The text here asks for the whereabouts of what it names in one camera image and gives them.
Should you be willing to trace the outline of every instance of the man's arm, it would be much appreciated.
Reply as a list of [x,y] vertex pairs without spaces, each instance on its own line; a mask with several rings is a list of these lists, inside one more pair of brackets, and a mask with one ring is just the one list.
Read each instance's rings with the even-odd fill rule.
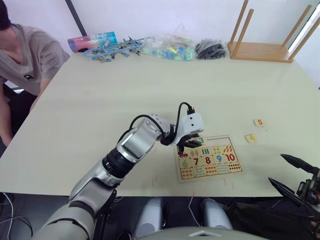
[[4,87],[2,84],[0,86],[0,137],[6,147],[8,147],[13,138],[10,107],[5,98]]
[[30,107],[30,112],[31,110],[34,108],[34,106],[37,104],[38,99],[40,98],[41,94],[44,92],[44,90],[46,89],[46,87],[49,85],[51,79],[49,78],[44,78],[41,80],[40,83],[40,93],[39,95],[36,97],[36,99],[34,100],[34,102],[32,103],[31,107]]

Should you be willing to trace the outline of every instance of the dark hair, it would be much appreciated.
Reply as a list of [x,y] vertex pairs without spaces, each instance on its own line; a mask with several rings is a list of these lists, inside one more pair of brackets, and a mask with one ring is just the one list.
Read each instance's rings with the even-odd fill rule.
[[8,17],[7,6],[3,0],[0,0],[0,31],[8,29],[10,26],[11,22]]

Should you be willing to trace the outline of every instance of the black chair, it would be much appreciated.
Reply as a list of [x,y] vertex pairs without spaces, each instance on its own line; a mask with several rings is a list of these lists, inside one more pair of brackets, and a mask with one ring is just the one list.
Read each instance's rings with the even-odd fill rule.
[[15,91],[13,91],[10,87],[8,87],[6,84],[2,84],[3,86],[3,93],[4,95],[9,99],[13,99],[15,96],[18,95]]

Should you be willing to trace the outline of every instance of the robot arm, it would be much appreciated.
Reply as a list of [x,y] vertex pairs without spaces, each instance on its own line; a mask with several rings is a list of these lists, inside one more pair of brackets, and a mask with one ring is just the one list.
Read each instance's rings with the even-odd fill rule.
[[[188,115],[180,119],[182,104],[188,105]],[[139,118],[144,119],[133,128]],[[69,203],[58,209],[32,239],[91,240],[96,216],[109,208],[116,196],[116,187],[156,141],[166,146],[177,145],[182,153],[184,147],[201,146],[189,139],[203,130],[201,115],[184,102],[179,106],[176,125],[155,113],[136,117],[116,147],[74,186]]]

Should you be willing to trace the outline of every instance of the plastic bag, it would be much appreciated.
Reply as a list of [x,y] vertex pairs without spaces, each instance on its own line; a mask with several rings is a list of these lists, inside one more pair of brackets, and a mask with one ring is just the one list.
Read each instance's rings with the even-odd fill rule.
[[202,40],[196,45],[195,51],[198,59],[219,59],[226,56],[226,50],[219,40]]
[[145,39],[142,52],[176,61],[190,61],[197,56],[194,42],[190,38],[173,34],[159,34]]

